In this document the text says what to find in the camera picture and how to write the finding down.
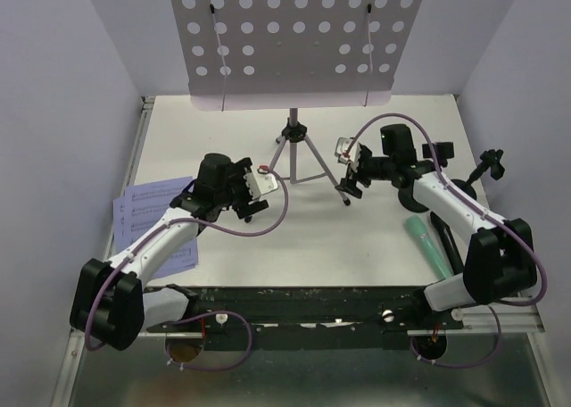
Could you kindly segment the black microphone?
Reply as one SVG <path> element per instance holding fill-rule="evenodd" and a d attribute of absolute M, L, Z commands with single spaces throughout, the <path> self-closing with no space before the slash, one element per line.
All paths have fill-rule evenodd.
<path fill-rule="evenodd" d="M 430 222 L 440 238 L 441 245 L 447 256 L 451 270 L 454 275 L 461 274 L 464 264 L 459 254 L 459 249 L 455 242 L 451 228 L 434 212 L 429 214 Z"/>

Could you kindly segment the silver tripod music stand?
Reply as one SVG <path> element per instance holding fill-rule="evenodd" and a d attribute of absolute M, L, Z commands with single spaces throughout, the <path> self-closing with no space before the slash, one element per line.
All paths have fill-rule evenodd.
<path fill-rule="evenodd" d="M 193 105 L 369 106 L 391 97 L 423 0 L 170 0 Z"/>

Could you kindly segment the black microphone stand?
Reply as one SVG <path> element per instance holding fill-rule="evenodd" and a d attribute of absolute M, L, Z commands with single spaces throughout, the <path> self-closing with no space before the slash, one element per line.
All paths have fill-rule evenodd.
<path fill-rule="evenodd" d="M 436 151 L 440 167 L 446 168 L 448 166 L 448 161 L 454 157 L 454 144 L 452 142 L 436 142 L 433 143 L 433 147 Z M 398 200 L 400 204 L 410 212 L 425 213 L 429 211 L 427 207 L 417 202 L 412 197 L 412 187 L 400 189 L 398 191 Z"/>
<path fill-rule="evenodd" d="M 504 155 L 502 149 L 490 149 L 482 152 L 480 162 L 476 168 L 470 173 L 467 180 L 454 179 L 453 184 L 469 197 L 476 200 L 477 193 L 473 184 L 479 180 L 487 171 L 494 180 L 499 180 L 504 176 L 505 168 L 501 164 L 501 158 Z"/>

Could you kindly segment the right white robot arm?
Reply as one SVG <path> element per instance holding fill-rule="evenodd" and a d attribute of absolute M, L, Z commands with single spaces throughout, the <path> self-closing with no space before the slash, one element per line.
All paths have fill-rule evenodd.
<path fill-rule="evenodd" d="M 424 287 L 410 306 L 417 326 L 431 328 L 443 311 L 497 302 L 536 284 L 529 225 L 491 212 L 444 175 L 440 165 L 454 154 L 451 142 L 425 143 L 418 156 L 408 126 L 385 126 L 380 136 L 380 156 L 353 138 L 338 139 L 335 157 L 347 168 L 338 190 L 361 198 L 372 181 L 388 181 L 407 210 L 435 213 L 468 245 L 462 273 Z"/>

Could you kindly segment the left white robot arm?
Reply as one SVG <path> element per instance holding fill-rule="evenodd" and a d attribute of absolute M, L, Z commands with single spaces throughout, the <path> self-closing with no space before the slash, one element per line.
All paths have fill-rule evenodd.
<path fill-rule="evenodd" d="M 232 162 L 224 154 L 206 154 L 197 176 L 138 240 L 104 262 L 91 259 L 82 267 L 70 324 L 83 331 L 87 349 L 124 350 L 141 331 L 163 323 L 191 329 L 198 311 L 188 289 L 169 285 L 146 292 L 145 287 L 174 253 L 215 228 L 222 212 L 248 219 L 268 208 L 263 197 L 278 188 L 276 175 L 254 169 L 248 158 Z"/>

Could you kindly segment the green toy microphone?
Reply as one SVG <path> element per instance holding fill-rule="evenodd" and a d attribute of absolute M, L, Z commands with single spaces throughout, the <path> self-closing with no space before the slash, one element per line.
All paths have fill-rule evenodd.
<path fill-rule="evenodd" d="M 425 223 L 414 215 L 405 220 L 404 228 L 424 255 L 437 278 L 439 280 L 451 278 L 454 275 L 451 265 L 436 246 Z"/>

